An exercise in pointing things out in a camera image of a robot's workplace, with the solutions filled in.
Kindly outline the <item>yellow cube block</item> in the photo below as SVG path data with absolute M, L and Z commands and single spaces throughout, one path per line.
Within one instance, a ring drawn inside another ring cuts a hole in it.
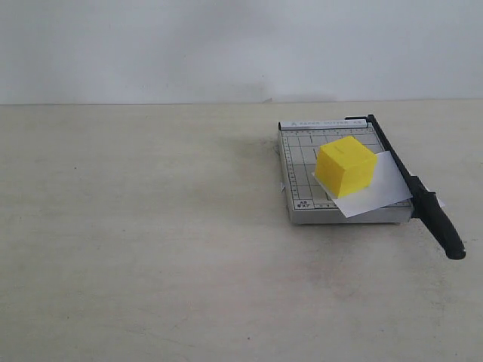
M 333 197 L 343 198 L 367 188 L 376 165 L 377 155 L 347 136 L 319 147 L 314 177 Z

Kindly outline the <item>white paper sheet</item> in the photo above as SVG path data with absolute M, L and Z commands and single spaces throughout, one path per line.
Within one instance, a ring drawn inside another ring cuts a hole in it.
M 312 176 L 346 218 L 412 198 L 410 189 L 390 151 L 377 154 L 377 164 L 373 179 L 367 188 L 342 198 L 335 198 L 328 187 L 318 180 L 314 172 L 312 172 Z

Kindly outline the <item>black cutter blade arm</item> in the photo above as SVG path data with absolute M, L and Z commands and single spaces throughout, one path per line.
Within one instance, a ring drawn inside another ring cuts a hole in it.
M 443 211 L 435 192 L 428 190 L 417 175 L 411 174 L 392 147 L 374 115 L 349 116 L 345 120 L 365 120 L 372 124 L 383 148 L 389 151 L 411 193 L 413 219 L 419 219 L 444 250 L 446 257 L 461 260 L 466 257 L 466 248 L 454 224 Z

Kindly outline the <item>grey paper cutter base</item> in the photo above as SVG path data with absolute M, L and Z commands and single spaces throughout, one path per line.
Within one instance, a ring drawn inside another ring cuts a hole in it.
M 346 217 L 318 184 L 313 172 L 320 146 L 347 136 L 355 137 L 374 153 L 387 150 L 366 117 L 278 123 L 278 150 L 291 222 L 298 225 L 407 222 L 413 212 L 409 198 Z

